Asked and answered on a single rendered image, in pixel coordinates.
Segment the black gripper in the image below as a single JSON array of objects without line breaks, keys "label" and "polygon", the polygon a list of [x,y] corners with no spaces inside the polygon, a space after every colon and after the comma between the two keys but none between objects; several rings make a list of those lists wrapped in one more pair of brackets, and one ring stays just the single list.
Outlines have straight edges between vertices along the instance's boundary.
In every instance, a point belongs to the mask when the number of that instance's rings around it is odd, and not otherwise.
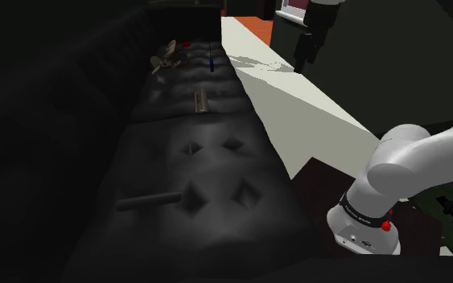
[{"label": "black gripper", "polygon": [[300,73],[303,69],[305,60],[309,64],[313,64],[319,50],[322,47],[322,42],[319,39],[324,38],[328,30],[334,25],[340,4],[320,4],[309,2],[303,18],[303,23],[307,27],[308,32],[314,37],[311,39],[308,33],[301,34],[294,50],[294,72]]}]

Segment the white framed window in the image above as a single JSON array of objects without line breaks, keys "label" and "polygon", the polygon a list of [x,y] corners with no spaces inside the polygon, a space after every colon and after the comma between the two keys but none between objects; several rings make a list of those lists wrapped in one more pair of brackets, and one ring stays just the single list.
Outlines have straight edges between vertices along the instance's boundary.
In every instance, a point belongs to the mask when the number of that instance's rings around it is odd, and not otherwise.
[{"label": "white framed window", "polygon": [[306,14],[306,10],[292,6],[290,4],[290,0],[281,0],[281,6],[275,10],[275,14],[293,23],[304,26],[303,19]]}]

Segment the beige winged insect toy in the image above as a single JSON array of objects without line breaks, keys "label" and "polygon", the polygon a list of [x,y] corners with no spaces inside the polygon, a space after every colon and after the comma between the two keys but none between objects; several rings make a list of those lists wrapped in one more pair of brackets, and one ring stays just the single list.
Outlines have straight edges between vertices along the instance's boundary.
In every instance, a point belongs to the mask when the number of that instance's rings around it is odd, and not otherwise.
[{"label": "beige winged insect toy", "polygon": [[182,60],[179,58],[179,53],[184,52],[184,48],[181,43],[177,43],[176,40],[172,40],[166,47],[166,53],[160,57],[151,56],[150,64],[153,67],[151,72],[154,75],[157,71],[163,68],[177,68],[181,65]]}]

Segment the black tufted leather sofa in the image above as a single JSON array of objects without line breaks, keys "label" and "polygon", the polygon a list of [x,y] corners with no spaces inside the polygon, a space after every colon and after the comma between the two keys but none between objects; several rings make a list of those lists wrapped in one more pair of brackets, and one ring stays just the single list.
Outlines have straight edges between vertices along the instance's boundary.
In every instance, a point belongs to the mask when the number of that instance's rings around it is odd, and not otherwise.
[{"label": "black tufted leather sofa", "polygon": [[[219,7],[133,6],[15,63],[53,33],[4,33],[31,17],[0,14],[0,283],[251,279],[325,256]],[[174,39],[191,43],[181,65],[152,75]],[[180,202],[115,209],[173,191]]]}]

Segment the dark cylindrical rod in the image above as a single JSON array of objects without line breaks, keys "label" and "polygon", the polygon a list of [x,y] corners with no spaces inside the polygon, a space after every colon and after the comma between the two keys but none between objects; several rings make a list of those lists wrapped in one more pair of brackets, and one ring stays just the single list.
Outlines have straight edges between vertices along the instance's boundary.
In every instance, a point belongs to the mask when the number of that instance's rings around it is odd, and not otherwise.
[{"label": "dark cylindrical rod", "polygon": [[173,191],[139,197],[119,199],[116,202],[116,211],[131,211],[141,207],[156,207],[171,203],[178,203],[182,199],[181,191]]}]

